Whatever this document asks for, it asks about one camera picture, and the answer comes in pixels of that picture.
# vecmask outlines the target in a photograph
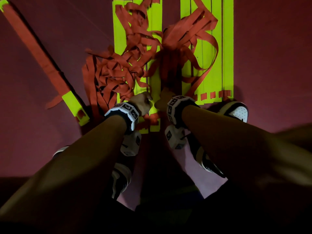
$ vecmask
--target hand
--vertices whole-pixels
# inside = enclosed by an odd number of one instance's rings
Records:
[[[135,107],[138,110],[140,116],[144,116],[151,109],[149,100],[152,99],[153,98],[151,97],[149,92],[143,92],[130,98],[129,102],[135,104]]]
[[[164,88],[160,93],[160,100],[155,103],[155,108],[162,112],[167,111],[167,103],[175,96],[175,93],[170,92],[168,88]]]

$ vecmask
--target person's right hand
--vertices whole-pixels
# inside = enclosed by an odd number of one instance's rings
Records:
[[[160,93],[160,100],[155,103],[155,108],[162,112],[167,111],[167,103],[175,96],[175,93],[170,92],[168,88],[164,88]]]

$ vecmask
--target purple floor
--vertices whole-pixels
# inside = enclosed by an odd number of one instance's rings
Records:
[[[88,104],[81,73],[84,49],[114,44],[112,0],[8,1]],[[234,0],[234,96],[249,107],[249,123],[269,132],[312,122],[311,5],[312,0]],[[168,15],[163,26],[179,19],[179,7],[179,0],[163,0]],[[45,110],[56,91],[3,15],[0,26],[0,176],[26,176],[77,140],[80,127],[64,103]],[[224,182],[202,170],[189,148],[175,157],[204,197]],[[139,201],[143,163],[141,155],[126,191],[133,194],[126,201],[131,208]]]

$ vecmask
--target person's left hand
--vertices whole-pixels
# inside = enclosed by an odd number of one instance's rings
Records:
[[[129,102],[135,104],[140,116],[144,116],[151,109],[149,101],[152,99],[149,92],[143,92],[130,98]]]

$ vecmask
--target black wrist strap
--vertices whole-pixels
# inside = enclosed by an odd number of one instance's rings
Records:
[[[198,106],[195,102],[193,102],[192,100],[186,100],[186,101],[182,101],[180,102],[180,104],[175,108],[175,113],[174,113],[174,117],[177,120],[177,124],[176,124],[176,128],[180,128],[183,127],[185,129],[187,129],[188,127],[185,125],[185,123],[182,120],[182,111],[185,107],[189,106],[189,105],[193,105],[196,107],[200,107]]]
[[[105,117],[105,120],[111,116],[115,116],[115,115],[119,115],[121,116],[126,124],[127,124],[127,130],[125,132],[126,135],[130,135],[133,131],[131,130],[131,120],[130,118],[128,117],[128,115],[126,113],[123,113],[122,111],[119,111],[119,110],[116,110],[116,111],[111,111],[106,117]]]

